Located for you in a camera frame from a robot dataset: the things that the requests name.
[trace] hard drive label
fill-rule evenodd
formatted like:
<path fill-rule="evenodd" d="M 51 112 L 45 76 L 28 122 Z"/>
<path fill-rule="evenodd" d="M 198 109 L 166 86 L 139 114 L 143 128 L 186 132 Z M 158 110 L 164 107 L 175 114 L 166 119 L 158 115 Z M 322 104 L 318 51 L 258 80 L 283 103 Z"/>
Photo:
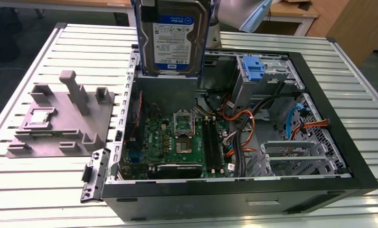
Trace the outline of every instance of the hard drive label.
<path fill-rule="evenodd" d="M 190 64 L 194 17 L 162 15 L 152 24 L 154 59 L 160 69 L 184 69 Z"/>

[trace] hard drive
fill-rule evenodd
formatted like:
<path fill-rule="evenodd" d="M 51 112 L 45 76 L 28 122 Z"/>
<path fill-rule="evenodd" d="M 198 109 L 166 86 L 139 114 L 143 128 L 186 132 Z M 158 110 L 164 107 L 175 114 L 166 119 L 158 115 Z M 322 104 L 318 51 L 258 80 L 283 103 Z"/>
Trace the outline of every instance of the hard drive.
<path fill-rule="evenodd" d="M 143 74 L 199 76 L 211 0 L 132 0 Z"/>

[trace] ram slot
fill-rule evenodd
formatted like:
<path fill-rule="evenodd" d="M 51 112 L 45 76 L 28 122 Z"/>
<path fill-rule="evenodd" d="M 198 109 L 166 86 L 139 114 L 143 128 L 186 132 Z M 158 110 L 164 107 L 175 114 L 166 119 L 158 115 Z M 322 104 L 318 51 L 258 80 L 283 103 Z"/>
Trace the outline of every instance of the ram slot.
<path fill-rule="evenodd" d="M 220 170 L 222 168 L 222 156 L 219 150 L 219 136 L 215 128 L 215 121 L 210 121 L 208 123 L 208 141 L 210 141 L 210 149 L 211 149 L 211 158 L 214 163 L 214 169 Z"/>
<path fill-rule="evenodd" d="M 203 134 L 203 148 L 204 148 L 204 157 L 206 157 L 206 170 L 211 171 L 211 169 L 214 168 L 214 158 L 212 158 L 211 144 L 208 138 L 208 125 L 210 125 L 210 121 L 203 120 L 202 134 Z"/>

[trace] slotted metal surface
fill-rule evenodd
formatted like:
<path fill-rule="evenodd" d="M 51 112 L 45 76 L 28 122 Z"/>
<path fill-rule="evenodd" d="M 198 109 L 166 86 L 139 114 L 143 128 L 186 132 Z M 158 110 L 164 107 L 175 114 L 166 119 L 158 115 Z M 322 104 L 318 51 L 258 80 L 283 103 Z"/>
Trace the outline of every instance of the slotted metal surface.
<path fill-rule="evenodd" d="M 358 149 L 378 178 L 378 99 L 364 78 L 336 45 L 323 38 L 223 33 L 226 48 L 295 51 L 303 54 L 347 127 Z M 68 25 L 55 29 L 0 115 L 0 227 L 378 227 L 378 190 L 344 199 L 310 214 L 272 215 L 124 223 L 104 203 L 80 204 L 81 158 L 7 159 L 5 148 L 27 113 L 35 83 L 65 91 L 57 80 L 64 69 L 76 72 L 76 82 L 87 91 L 107 86 L 120 104 L 125 72 L 136 44 L 134 28 Z M 113 106 L 109 127 L 115 126 L 119 106 Z M 113 138 L 109 129 L 108 139 Z"/>

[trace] wooden cabinet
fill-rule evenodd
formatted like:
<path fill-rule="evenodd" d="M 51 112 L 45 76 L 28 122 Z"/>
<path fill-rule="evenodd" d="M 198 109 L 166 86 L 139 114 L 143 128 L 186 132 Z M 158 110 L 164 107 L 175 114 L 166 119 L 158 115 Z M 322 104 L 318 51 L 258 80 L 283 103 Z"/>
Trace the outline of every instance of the wooden cabinet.
<path fill-rule="evenodd" d="M 312 0 L 320 17 L 307 36 L 335 38 L 356 65 L 378 48 L 378 0 Z"/>

